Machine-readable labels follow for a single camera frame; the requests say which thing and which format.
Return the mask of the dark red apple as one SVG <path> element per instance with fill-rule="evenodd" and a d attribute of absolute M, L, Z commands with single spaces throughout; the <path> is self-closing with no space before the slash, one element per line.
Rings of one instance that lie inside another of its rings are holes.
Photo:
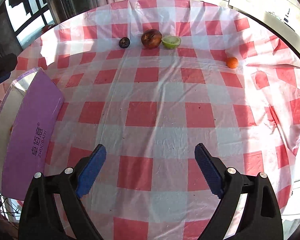
<path fill-rule="evenodd" d="M 157 29 L 149 29 L 141 36 L 141 43 L 147 49 L 154 49 L 160 46 L 162 34 Z"/>

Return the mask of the purple cardboard box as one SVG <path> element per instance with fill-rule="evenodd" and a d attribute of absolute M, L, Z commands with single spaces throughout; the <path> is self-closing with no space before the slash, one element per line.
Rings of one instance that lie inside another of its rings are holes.
<path fill-rule="evenodd" d="M 15 79 L 0 104 L 0 193 L 24 200 L 32 177 L 43 172 L 64 96 L 42 68 Z"/>

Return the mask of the dark passion fruit left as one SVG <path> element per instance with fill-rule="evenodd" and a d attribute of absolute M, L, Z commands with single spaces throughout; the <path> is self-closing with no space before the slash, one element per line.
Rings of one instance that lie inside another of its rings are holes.
<path fill-rule="evenodd" d="M 119 47 L 122 49 L 126 49 L 130 46 L 130 39 L 127 37 L 123 37 L 121 38 L 121 40 L 119 40 Z"/>

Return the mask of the red white checkered tablecloth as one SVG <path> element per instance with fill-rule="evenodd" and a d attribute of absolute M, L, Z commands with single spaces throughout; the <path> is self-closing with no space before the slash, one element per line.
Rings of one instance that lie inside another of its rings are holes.
<path fill-rule="evenodd" d="M 149 29 L 180 46 L 145 48 Z M 112 3 L 34 40 L 11 79 L 34 67 L 64 96 L 44 173 L 107 149 L 82 199 L 105 239 L 199 236 L 219 200 L 195 161 L 198 143 L 241 173 L 266 173 L 286 208 L 300 145 L 300 59 L 239 12 L 191 0 Z"/>

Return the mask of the orange mandarin right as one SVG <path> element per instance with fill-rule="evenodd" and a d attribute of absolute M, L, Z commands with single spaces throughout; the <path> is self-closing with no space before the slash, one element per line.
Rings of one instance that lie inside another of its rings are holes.
<path fill-rule="evenodd" d="M 235 57 L 229 57 L 226 59 L 226 66 L 230 69 L 236 69 L 239 65 L 239 61 Z"/>

